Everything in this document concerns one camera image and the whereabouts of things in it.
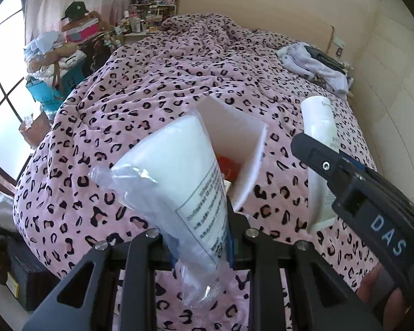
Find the person right hand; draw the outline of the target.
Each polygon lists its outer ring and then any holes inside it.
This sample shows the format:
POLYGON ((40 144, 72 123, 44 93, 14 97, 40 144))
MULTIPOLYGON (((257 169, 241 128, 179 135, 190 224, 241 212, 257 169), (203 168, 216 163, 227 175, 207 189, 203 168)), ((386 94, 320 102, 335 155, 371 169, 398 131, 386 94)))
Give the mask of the person right hand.
POLYGON ((405 309, 405 299, 402 291, 397 288, 389 273, 381 264, 377 264, 362 278, 357 296, 364 301, 370 309, 384 302, 385 307, 405 309))

